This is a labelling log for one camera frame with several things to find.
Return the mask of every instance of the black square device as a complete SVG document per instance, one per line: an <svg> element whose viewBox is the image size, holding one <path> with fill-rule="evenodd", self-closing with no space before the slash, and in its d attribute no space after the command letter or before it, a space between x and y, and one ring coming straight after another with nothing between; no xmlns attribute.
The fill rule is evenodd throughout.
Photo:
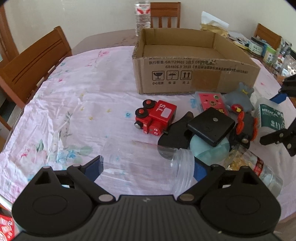
<svg viewBox="0 0 296 241"><path fill-rule="evenodd" d="M209 108L187 123L187 128L211 146L216 146L232 130L235 121Z"/></svg>

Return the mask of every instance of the wooden door frame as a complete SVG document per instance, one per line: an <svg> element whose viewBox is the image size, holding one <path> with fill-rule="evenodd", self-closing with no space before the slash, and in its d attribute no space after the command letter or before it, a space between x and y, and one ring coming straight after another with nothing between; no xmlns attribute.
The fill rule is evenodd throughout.
<svg viewBox="0 0 296 241"><path fill-rule="evenodd" d="M8 26L4 5L0 6L0 53L3 58L0 68L19 55Z"/></svg>

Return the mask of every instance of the transparent cylinder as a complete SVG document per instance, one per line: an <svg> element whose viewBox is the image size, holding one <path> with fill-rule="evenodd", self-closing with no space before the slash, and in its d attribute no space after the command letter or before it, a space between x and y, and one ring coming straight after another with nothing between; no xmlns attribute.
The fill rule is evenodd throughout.
<svg viewBox="0 0 296 241"><path fill-rule="evenodd" d="M150 28L151 14L150 2L147 0L136 1L136 36L139 36L143 28Z"/></svg>
<svg viewBox="0 0 296 241"><path fill-rule="evenodd" d="M101 162L104 170L95 182L116 198L122 194L177 197L192 186L190 150L113 139L105 144Z"/></svg>
<svg viewBox="0 0 296 241"><path fill-rule="evenodd" d="M283 180L259 157L243 146L235 146L224 160L223 166L226 170L232 171L238 171L241 166L249 166L275 197L279 195L283 186Z"/></svg>

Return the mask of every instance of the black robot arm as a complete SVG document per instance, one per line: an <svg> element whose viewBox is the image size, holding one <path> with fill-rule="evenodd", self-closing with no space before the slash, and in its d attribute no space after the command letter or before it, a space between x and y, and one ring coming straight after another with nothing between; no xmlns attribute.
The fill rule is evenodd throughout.
<svg viewBox="0 0 296 241"><path fill-rule="evenodd" d="M41 168L12 207L22 228L15 241L279 240L273 231L280 205L249 167L208 166L206 177L177 200L121 195L117 201L93 182L100 167L97 157L66 171Z"/></svg>

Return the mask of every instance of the white container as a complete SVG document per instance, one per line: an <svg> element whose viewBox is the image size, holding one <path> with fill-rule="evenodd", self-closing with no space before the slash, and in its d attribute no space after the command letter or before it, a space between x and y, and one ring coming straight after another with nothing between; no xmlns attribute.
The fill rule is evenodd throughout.
<svg viewBox="0 0 296 241"><path fill-rule="evenodd" d="M144 142L110 139L101 152L103 172L95 181L119 195L174 195L193 184L194 156L190 150Z"/></svg>
<svg viewBox="0 0 296 241"><path fill-rule="evenodd" d="M258 118L257 144L262 136L285 128L284 115L278 104L266 98L260 98L255 105L254 117Z"/></svg>

